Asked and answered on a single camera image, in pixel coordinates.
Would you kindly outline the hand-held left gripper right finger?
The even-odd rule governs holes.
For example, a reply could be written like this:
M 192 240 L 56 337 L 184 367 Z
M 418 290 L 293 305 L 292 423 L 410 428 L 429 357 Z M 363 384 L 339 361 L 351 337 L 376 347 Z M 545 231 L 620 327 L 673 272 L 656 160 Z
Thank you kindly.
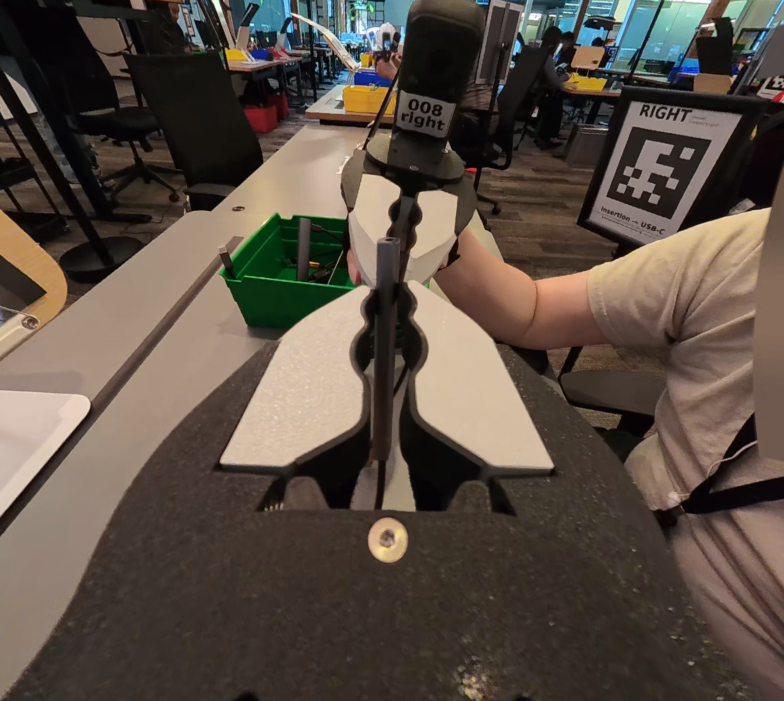
M 489 334 L 416 282 L 400 288 L 398 320 L 408 368 L 399 444 L 416 510 L 447 510 L 465 483 L 554 473 Z

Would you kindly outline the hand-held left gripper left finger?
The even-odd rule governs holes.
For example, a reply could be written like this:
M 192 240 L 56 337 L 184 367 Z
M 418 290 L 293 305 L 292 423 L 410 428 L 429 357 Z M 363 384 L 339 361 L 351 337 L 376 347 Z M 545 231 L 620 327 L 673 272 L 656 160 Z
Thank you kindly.
M 223 454 L 225 471 L 312 478 L 330 508 L 349 509 L 371 449 L 375 294 L 356 287 L 280 338 Z

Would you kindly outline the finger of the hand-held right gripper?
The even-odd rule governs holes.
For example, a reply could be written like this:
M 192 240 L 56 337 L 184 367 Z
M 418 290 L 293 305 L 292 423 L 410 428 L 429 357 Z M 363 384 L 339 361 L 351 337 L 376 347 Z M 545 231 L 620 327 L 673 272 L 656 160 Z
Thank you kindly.
M 456 243 L 457 197 L 443 190 L 401 195 L 399 282 L 425 284 Z
M 377 285 L 377 243 L 391 237 L 391 210 L 401 200 L 401 188 L 378 174 L 361 174 L 354 206 L 348 213 L 350 250 L 361 281 Z

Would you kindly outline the green plastic bin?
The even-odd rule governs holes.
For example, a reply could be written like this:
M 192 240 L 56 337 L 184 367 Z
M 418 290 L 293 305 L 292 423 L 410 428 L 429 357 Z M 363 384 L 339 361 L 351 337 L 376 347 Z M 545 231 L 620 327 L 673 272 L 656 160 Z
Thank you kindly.
M 311 216 L 310 281 L 296 280 L 299 215 L 269 216 L 234 253 L 237 281 L 220 275 L 249 327 L 289 329 L 354 290 L 346 218 Z

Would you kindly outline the person's right forearm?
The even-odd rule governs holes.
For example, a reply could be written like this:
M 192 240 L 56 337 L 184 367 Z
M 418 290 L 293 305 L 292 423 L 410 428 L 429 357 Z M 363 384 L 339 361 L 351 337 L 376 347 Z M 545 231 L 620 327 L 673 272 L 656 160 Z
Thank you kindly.
M 534 280 L 493 256 L 466 228 L 457 259 L 436 273 L 449 301 L 496 341 L 549 351 L 609 344 L 589 301 L 589 275 Z

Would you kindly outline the small grey usb adapter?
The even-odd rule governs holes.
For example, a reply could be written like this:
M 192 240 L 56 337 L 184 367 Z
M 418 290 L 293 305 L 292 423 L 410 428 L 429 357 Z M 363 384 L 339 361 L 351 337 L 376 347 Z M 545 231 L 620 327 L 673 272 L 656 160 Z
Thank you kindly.
M 218 256 L 222 266 L 223 277 L 230 281 L 238 280 L 238 273 L 234 265 L 233 255 L 243 243 L 242 236 L 233 236 L 225 244 L 218 248 Z

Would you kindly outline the wooden edged table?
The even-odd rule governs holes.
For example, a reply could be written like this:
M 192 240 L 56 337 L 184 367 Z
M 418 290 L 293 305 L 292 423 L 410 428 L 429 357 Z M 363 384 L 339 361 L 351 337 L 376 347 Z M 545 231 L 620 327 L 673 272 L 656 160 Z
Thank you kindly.
M 376 116 L 347 114 L 343 109 L 342 90 L 346 85 L 338 85 L 330 89 L 323 97 L 310 105 L 305 111 L 305 118 L 321 125 L 349 127 L 369 127 Z M 382 116 L 380 126 L 389 128 L 393 125 L 392 116 Z

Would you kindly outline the black white marker sign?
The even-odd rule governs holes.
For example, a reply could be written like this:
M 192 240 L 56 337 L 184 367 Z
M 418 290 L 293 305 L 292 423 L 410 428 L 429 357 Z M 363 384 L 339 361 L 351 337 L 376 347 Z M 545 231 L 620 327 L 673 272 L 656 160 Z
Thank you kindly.
M 756 97 L 624 88 L 578 225 L 615 243 L 617 258 L 726 216 L 770 108 Z

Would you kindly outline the black floor stand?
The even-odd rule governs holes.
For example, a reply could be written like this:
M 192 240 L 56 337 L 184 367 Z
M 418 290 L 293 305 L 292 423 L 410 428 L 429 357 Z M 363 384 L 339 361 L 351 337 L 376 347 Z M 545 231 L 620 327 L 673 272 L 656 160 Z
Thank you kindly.
M 142 242 L 130 236 L 99 236 L 4 71 L 1 72 L 1 90 L 12 117 L 87 238 L 85 244 L 74 246 L 60 258 L 62 270 L 76 282 L 100 282 L 139 253 Z

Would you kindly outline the wooden instruction board stand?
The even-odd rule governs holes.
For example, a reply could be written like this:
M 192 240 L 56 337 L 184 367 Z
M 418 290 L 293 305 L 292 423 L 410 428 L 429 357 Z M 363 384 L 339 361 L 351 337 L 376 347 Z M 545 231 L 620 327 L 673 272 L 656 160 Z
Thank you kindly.
M 64 308 L 60 266 L 1 213 L 1 355 L 7 358 Z M 42 392 L 11 380 L 1 386 L 1 515 L 5 517 L 91 410 L 83 394 Z

